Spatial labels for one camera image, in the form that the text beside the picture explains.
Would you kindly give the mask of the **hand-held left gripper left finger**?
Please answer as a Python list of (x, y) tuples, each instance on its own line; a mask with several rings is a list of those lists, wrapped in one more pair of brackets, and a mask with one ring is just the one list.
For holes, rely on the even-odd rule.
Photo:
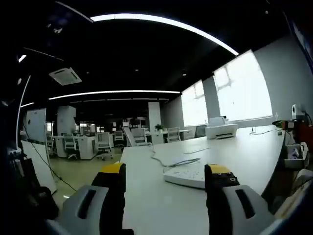
[(77, 190), (63, 203), (61, 225), (71, 235), (133, 235), (123, 228), (126, 165), (101, 168), (91, 185)]

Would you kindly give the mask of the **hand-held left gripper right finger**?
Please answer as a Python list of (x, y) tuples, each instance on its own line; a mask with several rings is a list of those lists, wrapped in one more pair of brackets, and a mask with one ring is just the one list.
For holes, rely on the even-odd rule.
[(204, 185), (210, 235), (259, 235), (274, 222), (266, 200), (227, 167), (206, 164)]

